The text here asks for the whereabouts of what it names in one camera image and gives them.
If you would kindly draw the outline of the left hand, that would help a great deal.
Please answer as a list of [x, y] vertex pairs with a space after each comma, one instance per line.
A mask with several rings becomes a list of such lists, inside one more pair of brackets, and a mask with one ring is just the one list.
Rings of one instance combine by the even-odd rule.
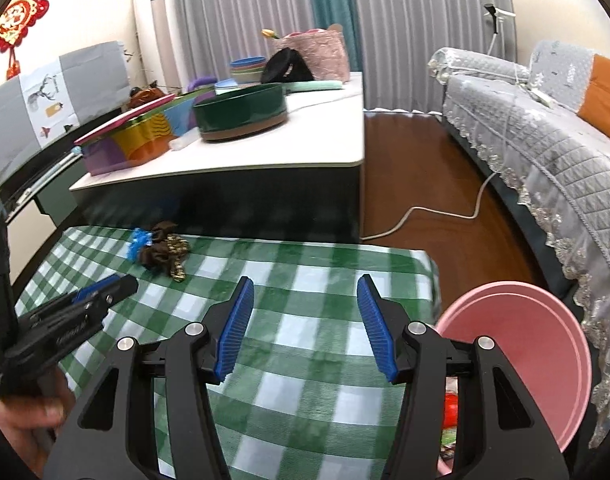
[[55, 367], [50, 375], [54, 396], [0, 398], [0, 430], [38, 478], [43, 477], [48, 452], [36, 440], [34, 431], [52, 429], [58, 434], [76, 401], [61, 368]]

